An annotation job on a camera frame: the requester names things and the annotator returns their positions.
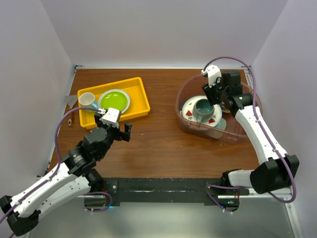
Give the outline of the teal speckled ceramic mug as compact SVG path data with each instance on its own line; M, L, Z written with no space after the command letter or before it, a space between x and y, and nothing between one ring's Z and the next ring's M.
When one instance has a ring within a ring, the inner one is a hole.
M193 106L193 116L198 123L208 121L214 113L212 106L207 99L199 99Z

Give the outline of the white watermelon plate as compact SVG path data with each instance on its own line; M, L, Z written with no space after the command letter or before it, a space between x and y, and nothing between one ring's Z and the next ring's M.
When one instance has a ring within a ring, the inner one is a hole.
M191 122L212 126L219 129L226 128L226 120L222 118L220 105L211 106L206 96L194 96L181 107L181 115Z
M213 116L206 122L198 123L193 116L193 102L185 103L180 109L181 119L185 122L188 126L195 126L201 127L200 129L206 130L210 127L216 127L219 121L222 119L222 112L220 106L214 106L214 113Z

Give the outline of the brown floral cream-inside bowl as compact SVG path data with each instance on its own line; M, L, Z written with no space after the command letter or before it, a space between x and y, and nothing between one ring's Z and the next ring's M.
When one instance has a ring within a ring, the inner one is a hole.
M226 113L226 114L230 113L230 110L224 104L220 104L220 107L223 113Z

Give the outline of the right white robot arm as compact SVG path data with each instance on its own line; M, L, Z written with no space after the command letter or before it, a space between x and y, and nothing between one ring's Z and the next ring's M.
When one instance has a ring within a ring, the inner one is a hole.
M223 173L221 190L233 194L239 187L253 188L258 194L294 187L299 167L296 155L289 155L266 125L252 93L243 93L240 73L221 72L216 66L202 70L208 79L202 86L208 102L224 104L242 126L256 152L259 166L255 170L233 170Z

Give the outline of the light-teal divided rectangular dish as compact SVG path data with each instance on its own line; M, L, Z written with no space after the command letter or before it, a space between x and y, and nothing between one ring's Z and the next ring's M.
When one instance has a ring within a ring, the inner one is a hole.
M216 127L213 127L206 132L206 135L214 139L220 139L226 129L226 124L226 120L221 119Z

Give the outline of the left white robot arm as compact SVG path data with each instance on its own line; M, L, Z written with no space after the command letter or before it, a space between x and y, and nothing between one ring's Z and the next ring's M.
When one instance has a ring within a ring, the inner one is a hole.
M97 127L90 130L76 147L66 154L61 163L35 184L15 196L3 196L0 207L16 237L29 233L50 211L81 195L103 195L112 202L109 193L103 191L103 178L95 170L114 141L129 141L131 123L120 130L119 116L110 112L95 113Z

